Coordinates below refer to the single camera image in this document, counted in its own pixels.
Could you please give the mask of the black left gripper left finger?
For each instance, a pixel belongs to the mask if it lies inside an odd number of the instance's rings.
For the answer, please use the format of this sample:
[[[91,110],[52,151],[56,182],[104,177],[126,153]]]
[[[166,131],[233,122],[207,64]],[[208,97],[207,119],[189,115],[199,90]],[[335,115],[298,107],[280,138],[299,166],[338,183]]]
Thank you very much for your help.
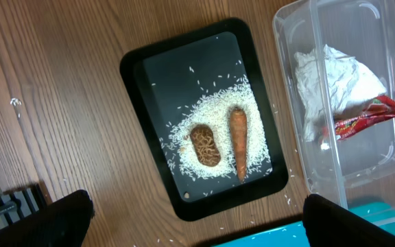
[[[93,202],[80,189],[1,229],[0,246],[80,247],[93,216]]]

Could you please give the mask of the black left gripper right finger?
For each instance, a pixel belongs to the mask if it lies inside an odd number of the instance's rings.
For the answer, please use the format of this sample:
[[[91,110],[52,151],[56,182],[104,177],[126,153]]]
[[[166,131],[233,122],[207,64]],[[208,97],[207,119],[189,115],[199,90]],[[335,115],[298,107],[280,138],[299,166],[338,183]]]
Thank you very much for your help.
[[[311,247],[395,247],[395,235],[317,194],[305,199],[302,224]]]

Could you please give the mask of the teal plastic tray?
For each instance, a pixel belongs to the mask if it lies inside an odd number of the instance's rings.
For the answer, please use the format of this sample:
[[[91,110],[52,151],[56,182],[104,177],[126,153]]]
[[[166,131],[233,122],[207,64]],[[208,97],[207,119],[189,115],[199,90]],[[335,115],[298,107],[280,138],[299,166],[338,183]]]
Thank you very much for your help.
[[[385,202],[370,202],[361,206],[349,209],[351,213],[358,215],[373,223],[395,217],[395,210]],[[309,247],[305,229],[302,222],[294,222],[284,226],[273,228],[260,233],[255,233],[246,237],[235,239],[219,244],[223,247],[283,247],[283,246],[302,246]]]

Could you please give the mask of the red silver snack wrapper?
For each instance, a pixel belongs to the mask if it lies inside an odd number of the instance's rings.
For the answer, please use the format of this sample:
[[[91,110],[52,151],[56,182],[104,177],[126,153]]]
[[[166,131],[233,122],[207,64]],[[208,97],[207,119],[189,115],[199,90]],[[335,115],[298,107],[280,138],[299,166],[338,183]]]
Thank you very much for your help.
[[[395,101],[386,95],[333,114],[335,139],[342,141],[375,124],[395,118]]]

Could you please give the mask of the orange carrot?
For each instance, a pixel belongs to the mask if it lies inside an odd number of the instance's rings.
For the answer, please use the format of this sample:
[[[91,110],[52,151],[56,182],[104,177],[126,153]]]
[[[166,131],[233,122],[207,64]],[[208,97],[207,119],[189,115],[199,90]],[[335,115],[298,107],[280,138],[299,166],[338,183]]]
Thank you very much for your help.
[[[247,170],[247,134],[248,125],[245,112],[241,108],[234,108],[230,114],[230,133],[235,156],[237,177],[242,183]]]

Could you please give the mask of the white napkin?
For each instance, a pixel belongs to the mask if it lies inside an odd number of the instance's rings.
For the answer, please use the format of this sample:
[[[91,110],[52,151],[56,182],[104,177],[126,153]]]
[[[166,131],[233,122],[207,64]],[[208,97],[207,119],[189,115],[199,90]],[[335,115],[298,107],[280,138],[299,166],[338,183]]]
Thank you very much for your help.
[[[334,115],[340,115],[349,108],[387,93],[382,81],[355,57],[328,45],[323,48],[323,56],[326,85]],[[317,125],[324,116],[316,50],[313,49],[308,54],[296,52],[294,58],[297,62],[297,89],[304,104],[304,140],[313,141]]]

